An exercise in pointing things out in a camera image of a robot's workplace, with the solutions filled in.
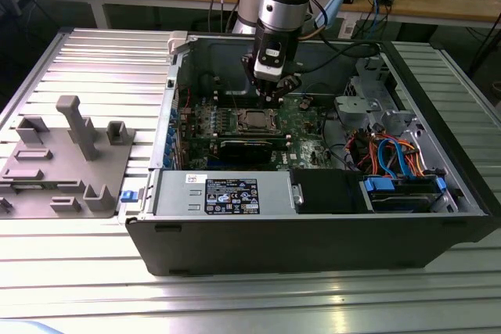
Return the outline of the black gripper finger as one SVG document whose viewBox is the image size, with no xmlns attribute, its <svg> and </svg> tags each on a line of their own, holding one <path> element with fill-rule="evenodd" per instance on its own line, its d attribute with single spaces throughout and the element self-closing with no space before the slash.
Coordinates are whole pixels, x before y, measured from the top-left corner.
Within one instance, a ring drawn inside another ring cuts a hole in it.
<svg viewBox="0 0 501 334">
<path fill-rule="evenodd" d="M 258 94 L 258 104 L 271 104 L 272 98 L 269 96 L 270 82 L 257 78 L 254 74 L 254 57 L 251 53 L 246 53 L 240 58 L 244 73 L 250 85 Z"/>
<path fill-rule="evenodd" d="M 301 77 L 297 75 L 287 75 L 280 79 L 272 90 L 272 107 L 279 108 L 283 103 L 284 96 L 298 89 L 301 85 Z"/>
</svg>

